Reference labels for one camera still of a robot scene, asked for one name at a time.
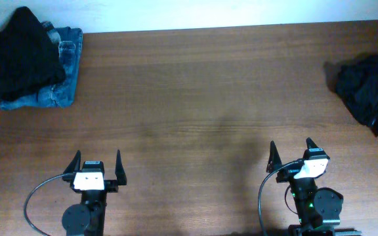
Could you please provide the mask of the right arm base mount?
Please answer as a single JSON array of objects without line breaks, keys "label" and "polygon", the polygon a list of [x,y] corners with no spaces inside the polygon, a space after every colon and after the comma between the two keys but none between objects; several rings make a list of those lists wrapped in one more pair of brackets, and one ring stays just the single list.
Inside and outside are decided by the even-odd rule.
[{"label": "right arm base mount", "polygon": [[355,229],[302,229],[300,225],[288,227],[289,236],[362,236],[362,232]]}]

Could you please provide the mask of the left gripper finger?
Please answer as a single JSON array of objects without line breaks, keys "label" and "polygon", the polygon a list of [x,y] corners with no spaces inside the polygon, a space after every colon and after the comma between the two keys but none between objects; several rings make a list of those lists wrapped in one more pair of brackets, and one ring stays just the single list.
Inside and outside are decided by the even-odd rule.
[{"label": "left gripper finger", "polygon": [[117,151],[117,155],[116,155],[115,176],[116,176],[117,184],[119,186],[127,185],[127,177],[126,177],[125,170],[123,168],[120,150]]},{"label": "left gripper finger", "polygon": [[70,162],[70,164],[66,167],[64,174],[73,174],[80,170],[80,163],[81,163],[81,152],[77,150],[74,158]]}]

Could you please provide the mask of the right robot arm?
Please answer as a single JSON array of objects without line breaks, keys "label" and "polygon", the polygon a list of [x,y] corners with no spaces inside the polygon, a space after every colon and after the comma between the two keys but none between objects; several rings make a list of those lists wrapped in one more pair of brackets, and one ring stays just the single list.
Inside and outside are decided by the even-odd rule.
[{"label": "right robot arm", "polygon": [[330,157],[311,138],[306,139],[303,157],[283,164],[274,142],[266,171],[276,175],[277,183],[287,182],[295,202],[299,225],[291,229],[295,235],[329,234],[340,224],[343,195],[315,183],[326,172]]}]

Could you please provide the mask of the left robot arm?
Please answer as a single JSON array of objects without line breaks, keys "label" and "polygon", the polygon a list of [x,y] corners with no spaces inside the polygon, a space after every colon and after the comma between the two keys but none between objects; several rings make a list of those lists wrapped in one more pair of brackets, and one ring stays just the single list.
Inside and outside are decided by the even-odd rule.
[{"label": "left robot arm", "polygon": [[121,152],[116,154],[115,179],[104,178],[102,161],[81,162],[81,152],[77,151],[66,167],[62,180],[81,195],[78,204],[69,206],[63,213],[62,226],[67,235],[104,234],[104,220],[107,207],[107,194],[117,193],[120,186],[127,184],[127,177],[121,160]]}]

